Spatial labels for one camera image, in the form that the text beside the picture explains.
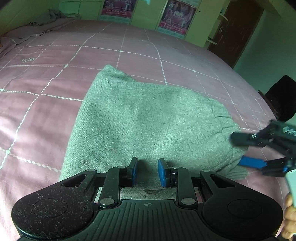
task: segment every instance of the shelf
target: shelf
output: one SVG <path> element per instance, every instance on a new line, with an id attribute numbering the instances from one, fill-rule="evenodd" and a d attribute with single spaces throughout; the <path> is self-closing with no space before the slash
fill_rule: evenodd
<path id="1" fill-rule="evenodd" d="M 228 21 L 228 19 L 221 13 L 219 13 L 219 16 L 221 16 L 222 18 L 224 18 L 226 21 Z"/>
<path id="2" fill-rule="evenodd" d="M 212 41 L 212 40 L 207 39 L 207 41 L 210 42 L 210 43 L 212 43 L 212 44 L 214 44 L 214 45 L 217 45 L 217 43 L 214 42 L 214 41 Z"/>

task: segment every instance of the human hand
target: human hand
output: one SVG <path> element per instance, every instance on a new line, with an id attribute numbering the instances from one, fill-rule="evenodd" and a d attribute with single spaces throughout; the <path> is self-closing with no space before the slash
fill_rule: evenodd
<path id="1" fill-rule="evenodd" d="M 294 233 L 296 233 L 296 207 L 293 206 L 293 198 L 289 193 L 286 196 L 286 210 L 284 213 L 284 227 L 281 232 L 283 238 L 292 240 Z"/>

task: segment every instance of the bed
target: bed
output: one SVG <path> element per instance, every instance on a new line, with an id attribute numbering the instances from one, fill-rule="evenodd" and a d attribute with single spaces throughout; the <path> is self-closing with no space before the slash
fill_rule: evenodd
<path id="1" fill-rule="evenodd" d="M 88 20 L 31 36 L 0 60 L 1 240 L 19 237 L 10 217 L 14 203 L 58 181 L 79 107 L 107 64 L 140 82 L 181 86 L 216 99 L 243 132 L 256 132 L 275 118 L 258 92 L 226 63 L 186 41 Z M 249 148 L 247 156 L 282 157 L 267 147 Z M 283 207 L 285 180 L 248 171 L 239 183 Z"/>

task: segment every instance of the wooden door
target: wooden door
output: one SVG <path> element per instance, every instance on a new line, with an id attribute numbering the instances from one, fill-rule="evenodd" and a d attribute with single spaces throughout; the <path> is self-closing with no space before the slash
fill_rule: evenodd
<path id="1" fill-rule="evenodd" d="M 208 50 L 234 67 L 245 49 L 263 9 L 253 0 L 231 1 Z"/>

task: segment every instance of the pink poster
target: pink poster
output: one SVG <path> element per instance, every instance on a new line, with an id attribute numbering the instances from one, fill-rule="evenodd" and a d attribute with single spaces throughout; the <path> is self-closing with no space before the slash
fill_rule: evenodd
<path id="1" fill-rule="evenodd" d="M 187 3 L 169 0 L 159 23 L 158 31 L 175 35 L 170 33 L 172 31 L 185 36 L 195 11 L 196 8 Z"/>
<path id="2" fill-rule="evenodd" d="M 101 15 L 131 19 L 136 2 L 137 0 L 105 0 Z"/>

